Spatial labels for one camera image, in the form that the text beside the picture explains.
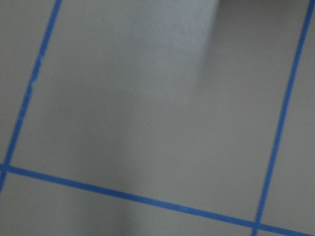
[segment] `blue stripe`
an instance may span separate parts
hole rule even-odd
[[[55,1],[54,7],[53,7],[53,10],[52,10],[52,13],[51,13],[48,25],[47,25],[47,29],[46,29],[45,34],[44,34],[44,38],[42,40],[42,43],[41,43],[41,46],[39,49],[39,53],[38,53],[36,61],[35,61],[33,71],[31,73],[30,81],[29,81],[29,84],[27,86],[27,89],[26,89],[26,92],[24,95],[24,99],[23,99],[23,102],[22,102],[22,105],[21,105],[21,108],[19,111],[19,115],[18,115],[18,118],[17,118],[16,123],[15,123],[15,127],[14,127],[13,134],[12,134],[12,137],[11,137],[8,149],[7,149],[7,153],[6,153],[5,160],[4,160],[4,165],[2,167],[2,172],[1,172],[1,176],[0,176],[0,193],[1,193],[4,181],[5,181],[7,169],[11,163],[13,152],[14,152],[14,149],[15,149],[20,131],[21,131],[21,127],[22,127],[24,118],[25,118],[25,114],[26,114],[26,111],[28,109],[28,106],[29,106],[29,103],[31,100],[33,85],[34,85],[36,79],[38,78],[38,74],[39,74],[39,70],[41,68],[42,60],[45,56],[45,52],[46,52],[46,49],[47,49],[47,46],[49,43],[51,33],[53,31],[54,24],[56,22],[56,18],[57,18],[58,11],[60,9],[61,2],[62,2],[62,0],[56,0]]]
[[[151,205],[151,206],[155,206],[155,207],[159,207],[159,208],[164,208],[164,209],[168,209],[168,210],[173,210],[173,211],[178,211],[178,212],[182,212],[182,213],[186,213],[186,214],[191,214],[191,215],[195,215],[195,216],[200,216],[200,217],[205,217],[205,218],[209,218],[209,219],[213,219],[213,220],[218,220],[218,221],[222,221],[225,223],[244,226],[244,227],[248,227],[248,228],[252,228],[252,229],[257,228],[259,230],[273,232],[273,233],[277,233],[277,234],[281,234],[281,235],[287,235],[287,236],[313,236],[313,235],[308,235],[305,233],[287,230],[287,229],[283,229],[283,228],[279,228],[279,227],[263,225],[263,224],[256,224],[256,223],[248,221],[248,220],[239,219],[239,218],[226,216],[226,215],[222,215],[222,214],[217,214],[217,213],[213,213],[210,211],[195,209],[195,208],[191,208],[188,206],[182,206],[182,205],[178,205],[178,204],[168,203],[168,202],[164,202],[164,201],[160,201],[160,200],[156,200],[156,199],[152,199],[152,198],[146,198],[146,197],[142,197],[142,196],[138,196],[138,195],[134,195],[134,194],[129,194],[129,193],[125,193],[125,192],[112,190],[109,188],[103,188],[103,187],[99,187],[99,186],[95,186],[95,185],[91,185],[91,184],[86,184],[86,183],[81,183],[81,182],[77,182],[77,181],[73,181],[73,180],[69,180],[69,179],[65,179],[65,178],[46,175],[46,174],[42,174],[42,173],[38,173],[38,172],[34,172],[34,171],[21,169],[18,167],[9,166],[8,172],[13,173],[13,174],[17,174],[17,175],[22,175],[22,176],[27,176],[27,177],[43,180],[43,181],[47,181],[47,182],[51,182],[51,183],[56,183],[56,184],[60,184],[60,185],[68,186],[68,187],[82,189],[82,190],[86,190],[86,191],[90,191],[90,192],[95,192],[98,194],[107,195],[107,196],[111,196],[111,197],[115,197],[115,198],[125,199],[125,200],[134,201],[134,202],[138,202],[138,203],[142,203],[142,204],[146,204],[146,205]]]
[[[295,57],[293,60],[291,73],[290,73],[290,77],[289,77],[288,84],[286,87],[283,105],[282,105],[282,109],[281,109],[281,113],[280,113],[280,117],[279,117],[278,128],[277,128],[276,136],[274,139],[274,144],[272,147],[272,152],[271,152],[271,156],[270,156],[270,160],[269,160],[269,164],[268,164],[268,169],[267,169],[267,173],[266,173],[266,177],[265,177],[265,182],[264,182],[264,185],[262,188],[260,202],[259,202],[258,209],[257,209],[257,214],[256,214],[256,219],[255,219],[256,224],[260,223],[261,218],[262,218],[262,214],[263,214],[263,211],[265,208],[266,199],[267,199],[267,195],[268,195],[268,191],[269,191],[269,187],[270,187],[270,182],[271,182],[275,162],[277,159],[277,154],[278,154],[278,150],[279,150],[281,136],[282,136],[282,132],[284,129],[284,122],[285,122],[285,117],[286,117],[286,113],[287,113],[287,108],[289,106],[289,101],[290,101],[290,97],[292,94],[295,76],[296,76],[296,72],[298,69],[299,62],[300,62],[306,34],[307,34],[307,31],[308,31],[308,28],[310,25],[310,21],[311,21],[311,17],[313,14],[314,3],[315,3],[315,0],[310,0],[309,6],[307,9],[307,13],[305,16],[303,28],[302,28],[302,31],[300,34],[300,39],[299,39],[299,42],[297,45]],[[256,235],[257,235],[257,229],[254,229],[252,231],[252,236],[256,236]]]

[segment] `blue tape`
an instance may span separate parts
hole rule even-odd
[[[33,71],[31,73],[30,81],[29,81],[29,84],[27,86],[27,89],[26,89],[26,92],[24,95],[24,99],[23,99],[23,102],[22,102],[22,105],[21,105],[21,108],[19,111],[19,115],[18,115],[18,118],[17,118],[16,123],[15,123],[13,134],[12,134],[12,137],[11,137],[8,149],[7,149],[7,153],[6,153],[5,160],[4,160],[4,165],[2,167],[2,172],[0,175],[0,193],[2,191],[2,187],[3,187],[4,181],[5,181],[5,177],[6,177],[6,172],[8,170],[10,163],[11,163],[13,152],[15,150],[15,146],[16,146],[16,143],[17,143],[20,131],[21,131],[21,127],[22,127],[22,124],[23,124],[23,121],[25,118],[25,114],[26,114],[26,111],[28,109],[28,106],[29,106],[29,103],[31,100],[33,85],[34,85],[36,79],[38,78],[38,74],[39,74],[39,70],[41,68],[42,60],[45,56],[45,52],[46,52],[46,49],[47,49],[47,46],[49,43],[49,39],[50,39],[51,33],[53,31],[53,28],[54,28],[54,25],[56,22],[56,18],[57,18],[58,11],[60,9],[61,2],[62,2],[62,0],[56,0],[55,1],[53,10],[52,10],[45,34],[44,34],[44,38],[42,40],[42,43],[41,43],[41,46],[39,49],[39,53],[38,53],[36,61],[35,61]]]
[[[310,0],[308,9],[307,9],[307,13],[305,16],[305,20],[303,23],[303,28],[300,34],[300,39],[297,45],[297,49],[296,49],[296,53],[294,56],[294,60],[293,60],[293,64],[292,64],[292,68],[291,68],[291,73],[290,73],[290,77],[288,80],[288,84],[286,87],[286,91],[285,91],[285,95],[284,95],[284,100],[283,100],[283,105],[282,105],[282,109],[281,109],[281,113],[280,113],[280,117],[279,117],[279,122],[278,122],[278,127],[277,127],[277,132],[276,132],[276,136],[274,139],[274,144],[272,147],[272,151],[271,151],[271,156],[270,156],[270,160],[269,160],[269,164],[268,164],[268,169],[267,169],[267,173],[266,173],[266,177],[265,177],[265,182],[262,188],[262,193],[260,196],[260,201],[259,201],[259,205],[258,205],[258,209],[257,209],[257,214],[256,214],[256,219],[255,219],[255,223],[259,224],[262,218],[262,214],[265,208],[265,204],[266,204],[266,199],[267,199],[267,195],[268,195],[268,191],[269,191],[269,187],[270,187],[270,182],[271,182],[271,178],[272,178],[272,174],[273,174],[273,170],[274,170],[274,166],[275,166],[275,162],[277,159],[277,154],[278,154],[278,150],[279,150],[279,145],[280,145],[280,141],[281,141],[281,136],[282,136],[282,132],[284,129],[284,122],[285,122],[285,117],[286,117],[286,113],[287,113],[287,109],[289,106],[289,102],[290,102],[290,97],[292,94],[292,89],[293,89],[293,85],[294,85],[294,81],[295,81],[295,76],[296,76],[296,72],[298,69],[298,65],[300,62],[300,58],[301,58],[301,54],[302,54],[302,49],[304,46],[304,42],[305,42],[305,38],[306,38],[306,34],[310,25],[310,21],[312,18],[312,14],[313,14],[313,9],[314,9],[314,3],[315,0]],[[256,236],[257,235],[257,229],[253,229],[252,231],[252,236]]]
[[[25,169],[18,168],[18,167],[9,166],[7,171],[10,173],[13,173],[13,174],[17,174],[17,175],[31,177],[31,178],[35,178],[35,179],[39,179],[39,180],[43,180],[43,181],[47,181],[47,182],[51,182],[51,183],[56,183],[56,184],[60,184],[60,185],[68,186],[68,187],[78,188],[78,189],[82,189],[82,190],[86,190],[86,191],[90,191],[90,192],[95,192],[95,193],[102,194],[102,195],[107,195],[107,196],[111,196],[111,197],[115,197],[115,198],[134,201],[134,202],[138,202],[138,203],[142,203],[142,204],[146,204],[146,205],[151,205],[151,206],[155,206],[155,207],[159,207],[159,208],[178,211],[178,212],[191,214],[191,215],[195,215],[195,216],[200,216],[200,217],[204,217],[204,218],[209,218],[209,219],[213,219],[213,220],[218,220],[218,221],[222,221],[225,223],[244,226],[244,227],[248,227],[248,228],[252,228],[252,229],[257,228],[260,230],[273,232],[273,233],[277,233],[277,234],[281,234],[281,235],[287,235],[287,236],[313,236],[313,235],[308,235],[305,233],[287,230],[287,229],[283,229],[283,228],[279,228],[279,227],[263,225],[263,224],[256,224],[256,223],[248,221],[248,220],[243,220],[243,219],[239,219],[236,217],[217,214],[217,213],[213,213],[210,211],[195,209],[195,208],[191,208],[188,206],[182,206],[182,205],[168,203],[168,202],[164,202],[164,201],[160,201],[160,200],[156,200],[156,199],[152,199],[152,198],[146,198],[146,197],[142,197],[142,196],[138,196],[138,195],[134,195],[134,194],[129,194],[129,193],[121,192],[121,191],[112,190],[109,188],[103,188],[103,187],[99,187],[99,186],[95,186],[95,185],[91,185],[91,184],[81,183],[81,182],[77,182],[77,181],[73,181],[73,180],[69,180],[69,179],[65,179],[65,178],[61,178],[61,177],[46,175],[46,174],[42,174],[42,173],[38,173],[38,172],[34,172],[34,171],[25,170]]]

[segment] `blue line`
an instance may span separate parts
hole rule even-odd
[[[262,218],[262,214],[264,211],[264,207],[265,207],[265,203],[266,203],[266,199],[267,199],[267,195],[268,195],[268,191],[269,191],[269,187],[270,187],[270,182],[271,182],[271,178],[272,178],[272,173],[273,173],[275,162],[277,159],[277,154],[278,154],[278,150],[279,150],[281,136],[282,136],[282,132],[284,129],[285,117],[286,117],[287,109],[289,106],[290,97],[292,94],[295,76],[296,76],[296,72],[298,69],[299,62],[300,62],[306,34],[307,34],[307,31],[308,31],[308,28],[310,25],[310,21],[311,21],[311,17],[313,14],[314,3],[315,3],[315,0],[310,0],[309,6],[307,9],[307,13],[305,16],[303,28],[302,28],[302,31],[300,34],[300,39],[299,39],[299,42],[297,45],[295,57],[293,60],[291,73],[290,73],[290,77],[288,80],[287,88],[286,88],[285,95],[284,95],[283,105],[282,105],[282,109],[281,109],[281,113],[280,113],[280,117],[279,117],[278,128],[277,128],[276,136],[274,139],[274,144],[272,147],[272,152],[271,152],[271,156],[270,156],[270,160],[269,160],[269,164],[268,164],[268,169],[267,169],[267,173],[266,173],[266,177],[265,177],[265,182],[263,185],[263,189],[262,189],[262,193],[261,193],[261,197],[260,197],[260,202],[259,202],[258,209],[257,209],[257,214],[256,214],[256,219],[255,219],[256,224],[260,223],[261,218]],[[252,236],[256,236],[256,235],[257,235],[257,229],[253,229]]]
[[[15,146],[16,146],[16,143],[17,143],[20,131],[21,131],[21,127],[22,127],[22,124],[23,124],[23,121],[24,121],[24,118],[26,115],[26,111],[28,109],[28,106],[29,106],[29,103],[31,100],[33,85],[34,85],[36,79],[38,78],[38,74],[39,74],[39,70],[41,68],[42,60],[45,56],[45,52],[46,52],[46,49],[47,49],[47,46],[49,43],[51,33],[53,31],[54,24],[56,22],[56,18],[57,18],[58,11],[60,9],[61,2],[62,2],[62,0],[56,0],[55,1],[54,7],[53,7],[53,10],[52,10],[52,13],[51,13],[48,25],[47,25],[47,29],[46,29],[45,34],[44,34],[44,38],[42,40],[42,43],[41,43],[41,46],[39,49],[39,53],[38,53],[36,61],[35,61],[33,71],[31,73],[30,81],[29,81],[29,84],[27,86],[27,89],[26,89],[26,92],[24,95],[24,99],[23,99],[23,102],[22,102],[22,105],[21,105],[21,108],[19,111],[19,115],[18,115],[18,118],[17,118],[16,123],[15,123],[15,127],[14,127],[13,134],[12,134],[12,137],[11,137],[8,149],[7,149],[7,153],[6,153],[5,160],[4,160],[4,165],[2,167],[2,172],[1,172],[1,176],[0,176],[0,193],[2,191],[2,187],[3,187],[4,181],[5,181],[5,177],[6,177],[6,172],[8,170],[10,163],[11,163],[13,152],[15,150]]]
[[[269,231],[269,232],[273,232],[273,233],[277,233],[277,234],[281,234],[281,235],[287,235],[287,236],[313,236],[313,235],[308,235],[305,233],[287,230],[287,229],[283,229],[283,228],[279,228],[279,227],[263,225],[263,224],[256,224],[256,223],[248,221],[248,220],[243,220],[243,219],[239,219],[239,218],[235,218],[235,217],[231,217],[231,216],[226,216],[226,215],[222,215],[222,214],[217,214],[217,213],[213,213],[213,212],[209,212],[209,211],[199,210],[199,209],[191,208],[188,206],[182,206],[182,205],[178,205],[178,204],[168,203],[168,202],[164,202],[164,201],[160,201],[160,200],[156,200],[156,199],[151,199],[151,198],[146,198],[146,197],[142,197],[142,196],[138,196],[138,195],[133,195],[133,194],[120,192],[120,191],[116,191],[116,190],[112,190],[112,189],[108,189],[108,188],[103,188],[103,187],[99,187],[99,186],[95,186],[95,185],[91,185],[91,184],[81,183],[81,182],[77,182],[77,181],[73,181],[73,180],[69,180],[69,179],[65,179],[65,178],[46,175],[46,174],[42,174],[42,173],[38,173],[38,172],[34,172],[34,171],[21,169],[18,167],[9,166],[8,172],[13,173],[13,174],[17,174],[17,175],[22,175],[22,176],[26,176],[26,177],[31,177],[31,178],[43,180],[43,181],[47,181],[47,182],[51,182],[51,183],[65,185],[68,187],[78,188],[81,190],[95,192],[98,194],[107,195],[107,196],[111,196],[111,197],[115,197],[115,198],[121,198],[121,199],[134,201],[134,202],[138,202],[138,203],[142,203],[142,204],[146,204],[146,205],[151,205],[151,206],[155,206],[155,207],[159,207],[159,208],[178,211],[178,212],[191,214],[191,215],[195,215],[195,216],[200,216],[200,217],[205,217],[205,218],[209,218],[209,219],[213,219],[213,220],[219,220],[219,221],[222,221],[225,223],[240,225],[240,226],[244,226],[244,227],[248,227],[248,228],[252,228],[252,229],[258,228],[260,230]]]

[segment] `blue tape strip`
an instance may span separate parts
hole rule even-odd
[[[52,10],[52,13],[51,13],[48,25],[47,25],[47,29],[46,29],[45,34],[44,34],[44,38],[42,40],[42,43],[41,43],[41,46],[39,49],[39,53],[38,53],[36,61],[35,61],[33,71],[31,73],[30,81],[29,81],[29,84],[27,86],[27,89],[26,89],[26,92],[24,95],[24,99],[23,99],[23,102],[22,102],[22,105],[21,105],[21,108],[19,111],[19,115],[18,115],[18,118],[17,118],[16,123],[15,123],[15,127],[14,127],[13,134],[12,134],[12,137],[11,137],[8,149],[7,149],[7,153],[6,153],[5,160],[4,160],[4,165],[3,165],[1,176],[0,176],[0,193],[2,191],[2,187],[3,187],[4,181],[5,181],[5,177],[6,177],[6,172],[7,172],[9,165],[10,165],[10,162],[11,162],[11,159],[13,156],[13,152],[14,152],[14,149],[16,146],[16,142],[18,140],[18,137],[19,137],[19,134],[21,131],[21,127],[22,127],[22,124],[23,124],[23,121],[25,118],[25,114],[26,114],[26,111],[28,109],[28,106],[29,106],[29,103],[31,100],[33,85],[34,85],[34,83],[38,77],[39,70],[40,70],[41,64],[42,64],[42,60],[45,56],[45,52],[46,52],[46,49],[47,49],[47,46],[49,43],[51,33],[53,31],[54,24],[56,22],[56,18],[57,18],[58,11],[60,9],[61,2],[62,2],[62,0],[56,0],[55,1],[54,7],[53,7],[53,10]]]
[[[263,214],[263,211],[265,208],[266,199],[267,199],[267,195],[268,195],[268,191],[269,191],[269,187],[270,187],[270,182],[271,182],[275,162],[277,159],[277,154],[278,154],[278,150],[279,150],[281,136],[282,136],[282,132],[284,129],[284,122],[285,122],[285,117],[286,117],[286,113],[287,113],[287,108],[289,106],[289,101],[290,101],[290,97],[292,94],[295,76],[296,76],[296,72],[298,69],[299,62],[300,62],[306,34],[307,34],[307,31],[308,31],[308,28],[310,25],[310,21],[312,18],[314,3],[315,3],[315,0],[310,0],[309,6],[307,9],[307,13],[305,16],[303,28],[302,28],[302,31],[300,34],[300,39],[299,39],[296,53],[294,56],[294,60],[293,60],[292,68],[291,68],[291,73],[290,73],[290,77],[289,77],[288,84],[286,87],[283,105],[282,105],[282,109],[281,109],[281,113],[280,113],[280,117],[279,117],[277,132],[276,132],[276,136],[274,139],[274,144],[272,147],[272,152],[271,152],[271,156],[270,156],[270,160],[269,160],[269,164],[268,164],[268,169],[267,169],[267,173],[266,173],[266,177],[265,177],[265,182],[264,182],[264,185],[262,188],[260,202],[259,202],[258,209],[257,209],[257,214],[256,214],[256,219],[255,219],[256,224],[260,223],[261,218],[262,218],[262,214]],[[256,235],[257,235],[257,229],[254,229],[252,231],[252,236],[256,236]]]
[[[209,212],[209,211],[199,210],[199,209],[195,209],[195,208],[191,208],[191,207],[187,207],[187,206],[182,206],[182,205],[178,205],[178,204],[168,203],[168,202],[164,202],[164,201],[160,201],[160,200],[156,200],[156,199],[141,197],[138,195],[120,192],[120,191],[116,191],[116,190],[112,190],[112,189],[108,189],[108,188],[103,188],[103,187],[99,187],[99,186],[95,186],[95,185],[91,185],[91,184],[81,183],[81,182],[77,182],[77,181],[73,181],[73,180],[69,180],[69,179],[65,179],[65,178],[46,175],[46,174],[42,174],[42,173],[38,173],[38,172],[34,172],[34,171],[25,170],[25,169],[18,168],[18,167],[9,166],[8,172],[13,173],[13,174],[17,174],[17,175],[22,175],[22,176],[27,176],[27,177],[43,180],[43,181],[47,181],[47,182],[51,182],[51,183],[65,185],[68,187],[78,188],[78,189],[82,189],[82,190],[86,190],[86,191],[90,191],[90,192],[95,192],[95,193],[102,194],[102,195],[112,196],[115,198],[121,198],[121,199],[134,201],[134,202],[138,202],[138,203],[142,203],[142,204],[146,204],[146,205],[151,205],[151,206],[155,206],[155,207],[159,207],[159,208],[178,211],[178,212],[191,214],[191,215],[195,215],[195,216],[201,216],[201,217],[205,217],[205,218],[209,218],[209,219],[213,219],[213,220],[219,220],[219,221],[222,221],[225,223],[240,225],[240,226],[244,226],[244,227],[248,227],[248,228],[252,228],[252,229],[258,228],[260,230],[269,231],[269,232],[273,232],[273,233],[277,233],[277,234],[281,234],[281,235],[287,235],[287,236],[313,236],[313,235],[308,235],[308,234],[297,232],[297,231],[287,230],[287,229],[269,226],[269,225],[256,224],[256,223],[248,221],[248,220],[243,220],[243,219],[239,219],[239,218],[235,218],[235,217],[231,217],[231,216],[226,216],[226,215],[217,214],[217,213],[213,213],[213,212]]]

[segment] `gray floor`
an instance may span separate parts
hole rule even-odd
[[[52,5],[0,3],[0,163]],[[11,165],[254,221],[307,5],[65,0]],[[314,24],[262,219],[309,234]],[[0,224],[4,236],[251,232],[14,174]]]

